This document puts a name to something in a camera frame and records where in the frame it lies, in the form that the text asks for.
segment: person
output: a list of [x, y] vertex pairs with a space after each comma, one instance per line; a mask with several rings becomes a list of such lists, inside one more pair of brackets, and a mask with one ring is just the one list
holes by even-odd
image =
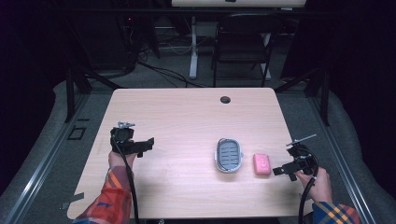
[[[136, 154], [125, 157], [132, 168]], [[132, 195], [125, 163], [115, 152], [108, 154], [108, 163], [110, 168], [101, 194], [73, 223], [129, 223]], [[304, 188], [312, 178], [302, 172], [295, 174]], [[315, 186], [309, 190], [309, 195], [314, 201], [312, 204], [314, 223], [360, 223], [360, 218], [354, 208], [332, 202], [331, 180], [325, 169], [319, 167]]]

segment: pink object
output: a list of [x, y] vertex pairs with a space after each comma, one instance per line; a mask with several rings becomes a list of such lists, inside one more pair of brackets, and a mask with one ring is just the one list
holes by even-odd
[[254, 173], [256, 173], [256, 175], [271, 174], [270, 160], [267, 154], [256, 153], [253, 156], [253, 160], [254, 160]]

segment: chair backrest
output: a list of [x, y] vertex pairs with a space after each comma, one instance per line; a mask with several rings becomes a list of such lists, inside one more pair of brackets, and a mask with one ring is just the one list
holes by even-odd
[[217, 33], [278, 33], [282, 21], [276, 15], [262, 13], [236, 13], [222, 18]]

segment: plaid shirt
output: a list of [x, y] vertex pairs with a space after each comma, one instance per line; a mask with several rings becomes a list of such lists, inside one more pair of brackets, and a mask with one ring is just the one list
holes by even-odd
[[339, 203], [313, 203], [314, 223], [361, 223], [358, 212], [346, 205]]
[[73, 223], [129, 223], [131, 188], [125, 167], [110, 167], [102, 192]]

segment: table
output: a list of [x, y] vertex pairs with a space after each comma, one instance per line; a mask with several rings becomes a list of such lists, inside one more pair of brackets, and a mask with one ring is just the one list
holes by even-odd
[[[283, 7], [290, 10], [291, 7], [304, 7], [306, 0], [236, 0], [226, 2], [225, 0], [172, 0], [173, 7]], [[197, 78], [198, 49], [197, 49], [197, 22], [195, 17], [191, 18], [191, 63], [190, 78]], [[265, 44], [268, 43], [269, 36], [265, 37]], [[261, 64], [262, 71], [265, 70], [265, 63]], [[266, 80], [270, 80], [271, 75], [268, 70]]]
[[[227, 96], [231, 102], [220, 101]], [[140, 218], [297, 216], [299, 181], [288, 175], [254, 174], [253, 155], [269, 155], [272, 168], [291, 162], [291, 142], [276, 95], [267, 88], [116, 90], [70, 204], [75, 218], [100, 194], [111, 149], [110, 130], [134, 122], [134, 140], [155, 138], [151, 151], [134, 161]], [[224, 174], [214, 153], [220, 138], [236, 139], [241, 168]], [[309, 212], [310, 202], [305, 204]]]

